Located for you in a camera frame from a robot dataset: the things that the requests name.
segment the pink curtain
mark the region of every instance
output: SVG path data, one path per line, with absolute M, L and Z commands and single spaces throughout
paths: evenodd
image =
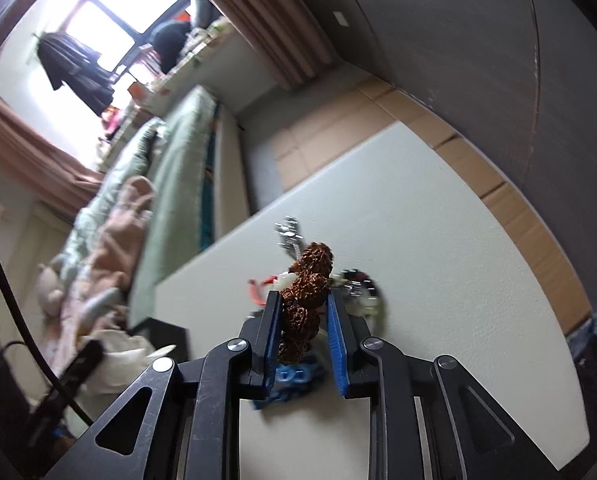
M 333 62 L 332 48 L 301 0 L 212 0 L 285 89 Z
M 0 169 L 70 216 L 94 197 L 104 177 L 47 142 L 1 99 Z

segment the tabletop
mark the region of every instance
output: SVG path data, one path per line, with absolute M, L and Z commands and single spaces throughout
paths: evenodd
M 367 272 L 386 301 L 379 334 L 404 354 L 451 354 L 557 468 L 588 443 L 575 368 L 549 303 L 496 219 L 408 127 L 394 123 L 181 267 L 156 317 L 189 330 L 192 358 L 236 337 L 247 280 L 283 272 L 274 222 L 296 217 L 335 271 Z M 333 383 L 256 412 L 241 407 L 241 475 L 366 480 L 369 402 Z

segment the black jacket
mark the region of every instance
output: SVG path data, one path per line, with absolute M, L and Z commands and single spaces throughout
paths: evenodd
M 112 103 L 110 73 L 97 63 L 98 52 L 64 32 L 47 32 L 36 53 L 54 90 L 66 83 L 98 116 Z
M 176 20 L 161 23 L 154 29 L 150 43 L 161 59 L 160 68 L 164 74 L 176 66 L 178 55 L 185 46 L 187 35 L 191 30 L 190 22 Z

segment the window frame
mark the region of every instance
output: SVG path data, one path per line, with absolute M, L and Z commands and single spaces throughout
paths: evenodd
M 176 16 L 179 16 L 185 9 L 187 9 L 190 6 L 190 1 L 191 0 L 177 0 L 168 9 L 166 9 L 165 12 L 163 12 L 163 14 L 161 14 L 154 23 L 147 27 L 145 32 L 140 33 L 134 30 L 134 28 L 131 27 L 129 23 L 127 23 L 117 14 L 115 14 L 115 12 L 109 9 L 104 3 L 102 3 L 101 0 L 79 0 L 72 12 L 69 13 L 63 24 L 61 24 L 61 26 L 59 27 L 59 31 L 65 32 L 67 30 L 67 27 L 69 26 L 69 23 L 76 16 L 79 10 L 81 10 L 82 7 L 87 2 L 89 2 L 98 7 L 102 12 L 105 13 L 106 16 L 109 17 L 109 19 L 111 19 L 128 36 L 130 36 L 132 40 L 134 40 L 134 45 L 127 51 L 127 53 L 125 53 L 125 55 L 116 64 L 114 69 L 110 71 L 110 82 L 112 84 L 116 84 L 120 77 L 130 70 L 132 64 L 134 63 L 134 60 L 140 54 L 140 48 L 144 44 L 149 43 L 149 40 L 154 30 L 162 23 L 167 22 L 169 20 L 173 20 Z M 117 73 L 118 67 L 121 65 L 124 65 L 125 68 L 121 72 Z

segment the black cable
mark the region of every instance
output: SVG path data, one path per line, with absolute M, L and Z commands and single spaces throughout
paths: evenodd
M 3 347 L 3 349 L 1 350 L 1 354 L 4 354 L 5 351 L 10 347 L 10 346 L 14 346 L 14 345 L 23 345 L 26 346 L 26 344 L 23 341 L 10 341 L 7 345 L 5 345 Z
M 14 293 L 10 287 L 9 282 L 7 281 L 7 276 L 5 275 L 5 271 L 3 270 L 3 266 L 0 262 L 0 289 L 5 299 L 5 304 L 7 305 L 8 309 L 10 310 L 10 314 L 12 319 L 14 320 L 14 324 L 18 329 L 19 333 L 21 334 L 22 340 L 25 342 L 25 345 L 30 350 L 30 354 L 36 361 L 36 364 L 40 368 L 40 370 L 46 375 L 50 383 L 54 387 L 54 389 L 60 394 L 61 397 L 67 402 L 67 404 L 74 410 L 74 412 L 83 419 L 83 422 L 88 426 L 92 425 L 92 419 L 87 416 L 87 413 L 83 411 L 83 409 L 76 403 L 76 401 L 72 398 L 72 396 L 67 392 L 63 384 L 61 384 L 58 377 L 54 374 L 48 362 L 45 361 L 43 355 L 40 353 L 40 350 L 36 346 L 36 342 L 30 333 L 30 330 L 27 328 L 27 324 L 23 319 L 21 314 L 21 309 L 19 308 L 18 304 L 16 303 L 16 298 L 14 297 Z

